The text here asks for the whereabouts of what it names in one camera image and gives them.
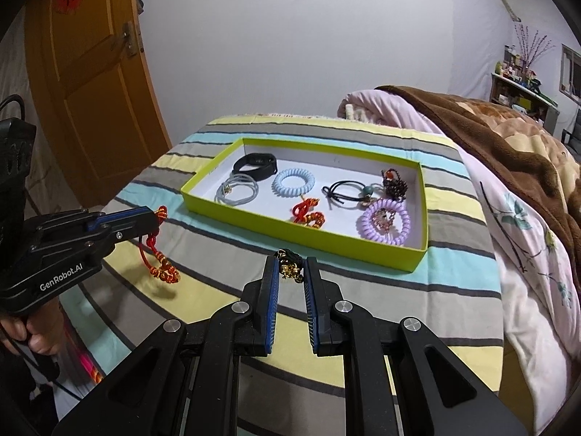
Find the person's left hand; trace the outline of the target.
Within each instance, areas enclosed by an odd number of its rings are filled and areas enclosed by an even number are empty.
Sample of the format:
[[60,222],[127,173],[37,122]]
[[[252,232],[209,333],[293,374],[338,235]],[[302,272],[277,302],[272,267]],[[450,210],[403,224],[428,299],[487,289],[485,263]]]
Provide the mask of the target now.
[[26,340],[32,352],[43,355],[55,355],[64,341],[64,318],[58,298],[45,303],[36,310],[27,323],[8,315],[1,316],[1,325],[5,333],[1,333],[1,343],[11,353],[18,351],[8,340]]

